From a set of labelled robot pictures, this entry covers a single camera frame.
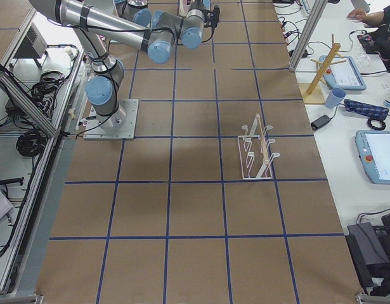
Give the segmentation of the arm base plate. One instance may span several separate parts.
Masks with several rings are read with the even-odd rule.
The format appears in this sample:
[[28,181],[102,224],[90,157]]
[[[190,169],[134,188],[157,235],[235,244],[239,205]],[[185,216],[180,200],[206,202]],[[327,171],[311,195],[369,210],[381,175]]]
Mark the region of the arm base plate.
[[93,106],[90,115],[96,118],[87,122],[87,131],[83,138],[86,140],[116,140],[134,139],[136,121],[139,108],[138,99],[123,99],[119,101],[119,109],[107,120],[106,117],[97,116]]

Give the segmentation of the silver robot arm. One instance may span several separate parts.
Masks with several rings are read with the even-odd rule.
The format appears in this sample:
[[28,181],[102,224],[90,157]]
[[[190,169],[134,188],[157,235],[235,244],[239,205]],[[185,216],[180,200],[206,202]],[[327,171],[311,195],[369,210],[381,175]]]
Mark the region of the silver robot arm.
[[153,62],[163,64],[170,59],[178,41],[188,49],[198,48],[212,15],[202,1],[192,2],[184,17],[155,11],[145,22],[137,19],[141,12],[148,13],[147,5],[132,1],[126,1],[125,6],[134,8],[134,15],[122,8],[107,13],[85,1],[31,1],[31,5],[47,19],[74,30],[95,74],[85,87],[86,96],[98,123],[105,127],[123,124],[126,114],[117,97],[124,72],[101,38],[131,46],[146,53]]
[[152,13],[146,0],[114,0],[119,17],[141,26],[148,26]]

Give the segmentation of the person's hand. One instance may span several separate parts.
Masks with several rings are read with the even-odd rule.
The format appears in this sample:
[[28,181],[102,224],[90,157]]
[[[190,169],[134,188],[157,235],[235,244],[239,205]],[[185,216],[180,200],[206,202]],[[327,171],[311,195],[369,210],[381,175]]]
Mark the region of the person's hand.
[[353,9],[347,15],[347,18],[350,20],[359,20],[364,22],[367,16],[367,12],[364,9]]

